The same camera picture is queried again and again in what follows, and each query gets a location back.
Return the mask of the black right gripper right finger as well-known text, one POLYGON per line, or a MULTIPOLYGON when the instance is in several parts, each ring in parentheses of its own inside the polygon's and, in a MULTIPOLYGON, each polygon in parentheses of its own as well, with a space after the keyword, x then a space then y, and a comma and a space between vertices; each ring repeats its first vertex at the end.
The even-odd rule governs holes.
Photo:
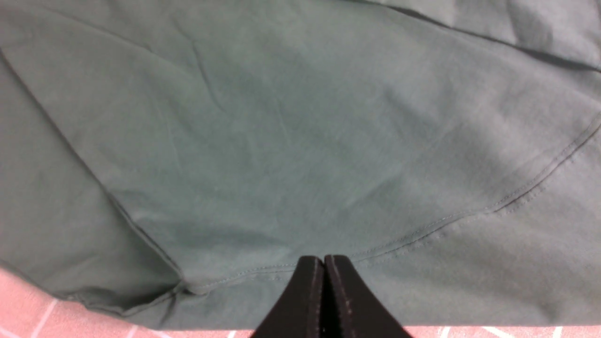
POLYGON ((370 291, 345 255, 324 260, 325 338, 410 338, 400 323, 370 291))

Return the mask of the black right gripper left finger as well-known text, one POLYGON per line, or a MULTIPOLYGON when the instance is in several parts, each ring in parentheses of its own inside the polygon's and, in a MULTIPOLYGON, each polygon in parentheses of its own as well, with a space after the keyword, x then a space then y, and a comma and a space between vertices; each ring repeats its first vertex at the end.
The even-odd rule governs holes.
POLYGON ((281 297, 254 331, 254 338, 319 338, 324 264, 302 256, 281 297))

